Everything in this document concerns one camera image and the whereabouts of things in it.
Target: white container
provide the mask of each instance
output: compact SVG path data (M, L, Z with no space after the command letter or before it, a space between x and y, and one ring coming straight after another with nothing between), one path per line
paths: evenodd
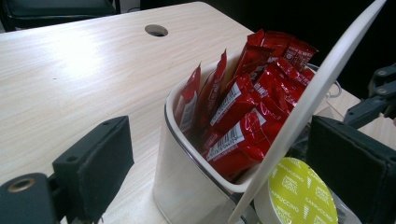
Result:
M238 57L229 57L226 76L233 71ZM202 85L216 66L217 63L213 63L202 68ZM154 198L171 223L226 223L235 207L230 195L244 192L254 171L248 172L238 184L230 183L212 168L177 127L173 112L187 79L177 84L166 100Z

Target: yellow-green label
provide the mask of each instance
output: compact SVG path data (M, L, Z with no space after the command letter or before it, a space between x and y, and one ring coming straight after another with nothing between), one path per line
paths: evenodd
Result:
M269 187L282 223L338 223L329 189L303 161L282 159L269 178Z

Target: metal bolt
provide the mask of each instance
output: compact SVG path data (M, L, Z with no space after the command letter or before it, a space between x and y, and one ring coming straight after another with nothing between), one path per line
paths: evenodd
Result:
M387 89L379 88L378 90L376 90L376 92L378 92L378 94L385 94L387 93Z
M387 74L387 71L381 70L381 71L378 72L378 74L382 77L382 76Z

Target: red packet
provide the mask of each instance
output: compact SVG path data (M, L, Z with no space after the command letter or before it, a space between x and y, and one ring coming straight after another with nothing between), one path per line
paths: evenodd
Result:
M303 70L304 73L299 73L297 71L297 69L295 69L284 58L278 58L275 61L275 64L282 71L284 78L288 79L290 82L292 82L292 84L295 85L296 88L300 88L303 86L303 89L304 89L306 86L308 86L309 82L311 81L311 79L314 75L314 73L309 68L305 68Z
M275 91L276 102L282 102L282 99L286 101L288 110L291 110L297 105L297 102L304 91L304 86L296 81L295 79L290 78L289 76L293 76L292 71L295 71L292 68L291 71L284 71L284 67L279 65L276 62L269 63L264 73L262 74L262 78L265 79L275 79L278 84L272 86L272 90L274 86L278 86Z
M201 65L191 74L186 85L180 93L175 109L175 121L179 129L188 135L191 131L195 106L198 98L198 91L201 78Z
M303 71L311 60L312 56L318 52L317 49L296 38L290 41L283 58L285 58L297 71Z
M290 113L288 103L286 102L285 92L282 84L275 79L272 73L267 69L262 73L259 80L254 84L255 90L259 93L267 106L278 108L287 115Z
M231 175L262 160L262 150L254 144L265 138L257 113L249 112L204 152L203 157L220 175Z
M213 146L261 100L248 74L238 77L214 114L203 138L203 149Z
M263 38L263 30L247 37L247 43L239 56L239 60L233 72L234 77L239 77L248 73L253 82L257 79L256 76L263 70L273 51L272 49L262 46Z
M221 54L216 70L209 75L199 94L193 125L195 136L203 133L218 107L220 88L224 78L226 64L227 54L226 51L224 51L224 53Z
M289 35L283 32L267 31L265 33L262 46L273 49L271 57L268 59L268 63L275 61L277 58L282 57L289 46L289 42L294 38L293 35Z
M253 111L260 114L265 122L262 122L262 131L265 133L265 136L268 139L268 142L272 144L288 118L288 114L282 111L279 107L260 103L258 104ZM263 152L266 153L269 148L262 148Z

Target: yellow lid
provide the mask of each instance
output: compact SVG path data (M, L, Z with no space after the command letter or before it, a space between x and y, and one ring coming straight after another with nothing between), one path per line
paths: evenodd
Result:
M266 201L259 202L256 207L264 224L338 223L332 194L303 161L282 159L269 177L266 188L259 194L255 198L255 204L256 200Z

